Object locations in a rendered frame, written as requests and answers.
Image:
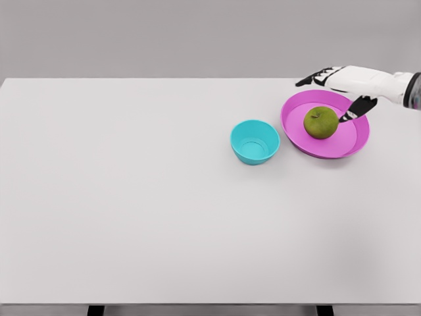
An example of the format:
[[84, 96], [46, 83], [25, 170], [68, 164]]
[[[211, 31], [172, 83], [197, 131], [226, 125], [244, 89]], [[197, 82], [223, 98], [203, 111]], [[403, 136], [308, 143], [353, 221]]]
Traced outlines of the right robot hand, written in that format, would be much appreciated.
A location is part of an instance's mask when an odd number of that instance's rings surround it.
[[295, 83], [296, 87], [316, 84], [332, 91], [357, 95], [339, 118], [339, 123], [358, 119], [378, 103], [378, 79], [382, 72], [360, 66], [333, 66], [323, 68]]

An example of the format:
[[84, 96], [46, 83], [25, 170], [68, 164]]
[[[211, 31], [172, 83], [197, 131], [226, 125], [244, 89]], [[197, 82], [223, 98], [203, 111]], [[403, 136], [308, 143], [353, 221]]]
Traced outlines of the blue bowl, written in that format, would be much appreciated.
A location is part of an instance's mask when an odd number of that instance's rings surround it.
[[236, 157], [246, 165], [261, 165], [279, 150], [277, 130], [261, 120], [245, 120], [230, 133], [230, 145]]

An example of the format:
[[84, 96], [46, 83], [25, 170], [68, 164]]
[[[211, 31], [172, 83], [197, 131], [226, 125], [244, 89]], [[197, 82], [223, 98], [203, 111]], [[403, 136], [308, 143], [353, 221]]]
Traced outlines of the pink plate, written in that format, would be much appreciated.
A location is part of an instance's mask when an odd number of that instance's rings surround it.
[[309, 110], [326, 106], [341, 117], [352, 101], [338, 93], [324, 90], [307, 90], [292, 95], [282, 106], [280, 121], [291, 143], [302, 152], [322, 159], [339, 159], [360, 151], [370, 136], [366, 116], [339, 124], [335, 134], [324, 140], [311, 137], [303, 120]]

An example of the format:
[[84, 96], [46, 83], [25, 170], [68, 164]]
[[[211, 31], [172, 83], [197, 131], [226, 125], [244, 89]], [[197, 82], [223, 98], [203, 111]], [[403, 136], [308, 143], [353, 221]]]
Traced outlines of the green apple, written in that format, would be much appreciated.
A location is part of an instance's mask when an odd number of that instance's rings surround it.
[[319, 140], [333, 136], [338, 125], [339, 118], [335, 111], [325, 106], [313, 107], [303, 119], [303, 126], [307, 134]]

